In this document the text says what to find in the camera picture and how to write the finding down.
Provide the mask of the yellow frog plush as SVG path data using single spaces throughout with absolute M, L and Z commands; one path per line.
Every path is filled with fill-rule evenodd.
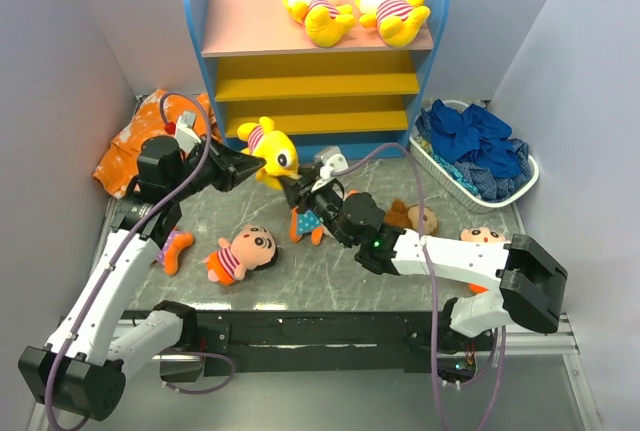
M 388 46 L 401 48 L 414 41 L 431 10 L 425 0 L 354 0 L 359 23 L 375 28 Z
M 256 173 L 256 180 L 281 191 L 279 177 L 298 179 L 299 156 L 291 139 L 277 130 L 273 119 L 263 116 L 237 128 L 238 138 L 246 143 L 244 154 L 259 157 L 266 164 Z
M 336 45 L 355 25 L 350 4 L 338 0 L 281 0 L 291 18 L 318 47 Z

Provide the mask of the yellow frog plush front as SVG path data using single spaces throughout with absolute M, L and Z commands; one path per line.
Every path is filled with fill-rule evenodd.
M 354 0 L 359 23 L 375 28 L 388 46 L 401 48 L 414 41 L 431 10 L 425 0 Z

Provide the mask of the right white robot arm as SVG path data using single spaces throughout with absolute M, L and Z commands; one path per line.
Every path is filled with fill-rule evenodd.
M 356 248 L 354 259 L 366 270 L 483 287 L 480 294 L 434 308 L 439 351 L 461 351 L 477 336 L 510 324 L 545 335 L 557 332 L 568 273 L 531 237 L 473 243 L 421 236 L 385 223 L 369 193 L 348 195 L 337 179 L 322 180 L 307 170 L 299 179 L 278 180 L 288 204 L 312 212 L 342 246 Z

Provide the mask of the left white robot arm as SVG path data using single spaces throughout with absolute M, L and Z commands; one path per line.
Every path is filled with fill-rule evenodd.
M 208 186 L 233 190 L 265 165 L 259 157 L 209 138 L 184 151 L 170 136 L 144 142 L 137 174 L 110 222 L 103 254 L 71 311 L 43 347 L 28 346 L 18 368 L 50 426 L 64 410 L 84 421 L 106 419 L 127 381 L 169 349 L 197 355 L 204 339 L 194 308 L 170 301 L 119 340 L 112 338 L 135 288 L 181 218 L 182 200 Z

